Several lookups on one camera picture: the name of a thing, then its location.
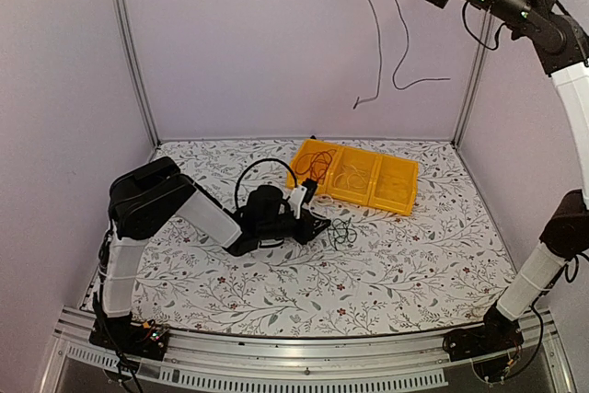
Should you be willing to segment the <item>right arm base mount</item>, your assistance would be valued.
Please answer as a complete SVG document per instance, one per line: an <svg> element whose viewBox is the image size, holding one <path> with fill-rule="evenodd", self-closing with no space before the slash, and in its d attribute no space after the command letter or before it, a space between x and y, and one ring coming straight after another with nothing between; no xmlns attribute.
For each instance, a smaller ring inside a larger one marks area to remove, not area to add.
<svg viewBox="0 0 589 393"><path fill-rule="evenodd" d="M519 322L506 318L494 303L485 313L480 326L447 332L442 349L452 362L501 353L473 364L473 371L480 380L496 383L508 377L520 359L523 344Z"/></svg>

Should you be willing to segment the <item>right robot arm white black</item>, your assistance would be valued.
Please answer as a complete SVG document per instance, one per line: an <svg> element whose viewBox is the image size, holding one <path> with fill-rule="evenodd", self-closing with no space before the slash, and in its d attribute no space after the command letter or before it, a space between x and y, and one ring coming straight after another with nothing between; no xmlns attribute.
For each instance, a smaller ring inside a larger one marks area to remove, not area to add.
<svg viewBox="0 0 589 393"><path fill-rule="evenodd" d="M588 249L588 34L560 0L463 0L499 19L513 40L528 39L564 109L581 170L580 188L567 192L545 224L537 246L490 309L476 333L485 353L510 340L519 319L565 265ZM439 8L449 0L426 0Z"/></svg>

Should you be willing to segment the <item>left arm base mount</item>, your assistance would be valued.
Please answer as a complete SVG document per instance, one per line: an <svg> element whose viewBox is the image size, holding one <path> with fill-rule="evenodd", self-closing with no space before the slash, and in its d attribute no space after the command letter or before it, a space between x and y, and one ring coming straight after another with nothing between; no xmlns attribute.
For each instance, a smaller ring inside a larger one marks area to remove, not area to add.
<svg viewBox="0 0 589 393"><path fill-rule="evenodd" d="M132 321L128 315L120 318L96 318L89 342L95 346L125 355L162 361L169 341L168 325L153 320Z"/></svg>

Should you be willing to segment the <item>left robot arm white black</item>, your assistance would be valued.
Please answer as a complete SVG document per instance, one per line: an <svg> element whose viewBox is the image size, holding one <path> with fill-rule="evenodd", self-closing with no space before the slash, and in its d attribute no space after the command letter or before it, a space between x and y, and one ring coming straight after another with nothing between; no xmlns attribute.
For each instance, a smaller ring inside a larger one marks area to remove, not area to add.
<svg viewBox="0 0 589 393"><path fill-rule="evenodd" d="M168 156L116 179L110 186L109 228L98 253L101 287L94 309L106 317L102 337L118 351L136 343L134 326L122 318L131 314L144 248L170 219L181 218L234 257L277 247L288 238L305 245L331 225L308 208L317 187L313 179L296 179L284 193L263 184L229 211Z"/></svg>

